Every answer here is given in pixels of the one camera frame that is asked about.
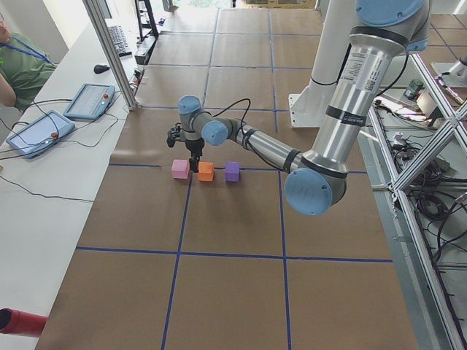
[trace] sticker label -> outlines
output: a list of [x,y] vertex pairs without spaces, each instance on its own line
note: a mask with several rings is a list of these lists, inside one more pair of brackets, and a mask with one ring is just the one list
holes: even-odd
[[371,53],[350,53],[341,79],[345,79],[357,89],[376,94],[381,85],[390,60]]
[[350,53],[345,63],[341,79],[349,80],[350,82],[358,80],[367,55],[366,53]]

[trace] purple block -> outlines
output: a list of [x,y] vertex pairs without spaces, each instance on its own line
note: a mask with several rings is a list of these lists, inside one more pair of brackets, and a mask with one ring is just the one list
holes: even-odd
[[239,181],[240,180],[240,163],[227,162],[225,165],[225,180],[226,181]]
[[187,179],[190,173],[190,164],[187,160],[174,159],[172,163],[172,177],[174,179]]

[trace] red cylinder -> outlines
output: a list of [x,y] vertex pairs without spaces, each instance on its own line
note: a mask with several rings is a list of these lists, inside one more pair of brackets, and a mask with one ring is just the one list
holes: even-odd
[[47,317],[3,308],[0,310],[0,333],[40,337]]

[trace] person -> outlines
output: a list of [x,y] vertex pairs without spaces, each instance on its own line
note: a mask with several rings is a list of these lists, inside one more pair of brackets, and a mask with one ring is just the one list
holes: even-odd
[[28,37],[10,33],[0,13],[0,103],[24,112],[55,70]]

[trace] computer mouse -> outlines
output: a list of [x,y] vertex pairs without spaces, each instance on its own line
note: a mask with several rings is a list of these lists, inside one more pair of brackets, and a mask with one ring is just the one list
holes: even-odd
[[108,71],[109,69],[110,67],[106,64],[96,64],[94,66],[94,73],[96,74],[104,73],[105,71]]

